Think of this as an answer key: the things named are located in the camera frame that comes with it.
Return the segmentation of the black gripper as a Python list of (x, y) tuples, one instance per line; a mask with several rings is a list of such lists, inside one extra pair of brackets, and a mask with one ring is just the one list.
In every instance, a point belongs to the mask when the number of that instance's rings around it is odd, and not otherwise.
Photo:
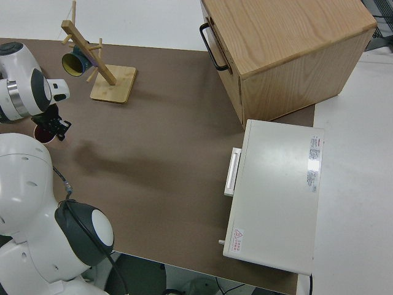
[(72, 125), (67, 120), (60, 120), (56, 104), (51, 104), (43, 113), (32, 116), (31, 120), (36, 124), (35, 133), (56, 131), (56, 137), (60, 141), (66, 138), (65, 134)]

